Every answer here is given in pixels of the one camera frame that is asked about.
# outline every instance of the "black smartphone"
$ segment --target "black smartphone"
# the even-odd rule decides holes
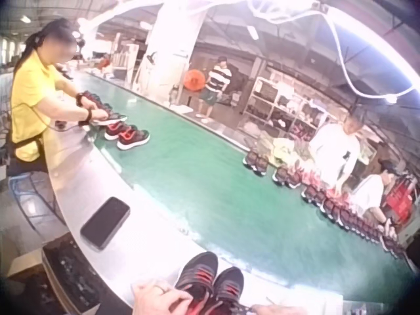
[[[104,249],[130,214],[130,207],[111,197],[82,226],[80,234],[98,249]]]

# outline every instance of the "chair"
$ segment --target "chair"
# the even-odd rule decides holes
[[[56,200],[55,200],[55,196],[54,199],[52,201],[52,205],[49,204],[47,202],[47,200],[45,200],[45,198],[38,192],[37,188],[35,187],[35,183],[38,182],[43,182],[43,180],[33,180],[32,179],[32,175],[33,173],[22,173],[20,175],[17,176],[11,176],[9,177],[9,190],[11,192],[11,194],[13,195],[13,198],[16,200],[16,203],[18,204],[18,207],[20,209],[20,211],[22,212],[23,216],[25,217],[25,219],[27,220],[27,222],[29,223],[29,225],[31,226],[31,228],[37,232],[35,226],[32,224],[31,219],[33,218],[39,218],[39,217],[47,217],[49,216],[48,214],[45,215],[27,215],[26,212],[24,211],[22,204],[21,204],[21,200],[20,198],[22,196],[37,196],[44,204],[45,206],[53,213],[53,215],[56,216],[56,218],[58,220],[60,220],[60,222],[64,225],[66,225],[66,223],[57,215],[56,212]],[[22,189],[21,185],[25,180],[28,180],[31,188],[29,188],[28,190],[24,190]]]

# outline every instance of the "black hair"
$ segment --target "black hair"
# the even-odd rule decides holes
[[[381,164],[381,173],[387,171],[390,174],[398,175],[395,165],[389,159],[382,159],[379,161],[379,164]]]
[[[43,27],[41,31],[30,35],[25,42],[25,50],[22,53],[22,56],[20,57],[18,62],[16,63],[13,73],[16,74],[16,72],[20,69],[20,67],[23,65],[26,59],[29,58],[34,49],[42,46],[47,36],[51,36],[63,43],[75,43],[76,39],[74,38],[72,31],[72,24],[70,23],[70,21],[66,20],[65,18],[59,18],[57,20],[49,22],[46,26]]]
[[[217,63],[220,64],[221,62],[228,62],[228,59],[225,56],[220,56],[217,58]]]

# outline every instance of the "man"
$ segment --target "man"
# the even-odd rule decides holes
[[[361,108],[355,108],[343,124],[324,125],[309,142],[308,151],[320,171],[321,181],[337,193],[353,172],[360,154],[360,143],[356,133],[364,126]]]
[[[350,195],[350,207],[359,217],[371,222],[385,224],[387,217],[380,206],[386,185],[389,185],[397,175],[391,161],[381,162],[381,174],[366,177]]]
[[[213,106],[216,101],[222,97],[224,90],[226,90],[230,83],[231,77],[232,73],[228,69],[228,59],[223,56],[219,57],[219,59],[217,59],[217,64],[210,71],[205,87],[199,96],[199,107],[196,117],[202,118],[202,123],[207,123],[209,121]],[[206,115],[201,114],[204,102],[207,103]]]

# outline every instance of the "hand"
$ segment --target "hand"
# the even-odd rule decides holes
[[[307,315],[305,309],[301,307],[284,307],[278,305],[254,305],[252,309],[257,315]]]
[[[192,296],[173,289],[168,283],[151,281],[133,287],[133,315],[185,315]]]
[[[107,120],[109,117],[108,113],[104,110],[92,110],[92,118],[91,120],[99,120],[104,121]]]
[[[343,183],[341,181],[338,181],[335,185],[335,194],[340,196],[342,189],[343,189]]]
[[[92,102],[86,96],[81,97],[80,103],[83,106],[83,108],[86,108],[87,110],[97,110],[98,109],[98,106],[96,106],[95,102]]]

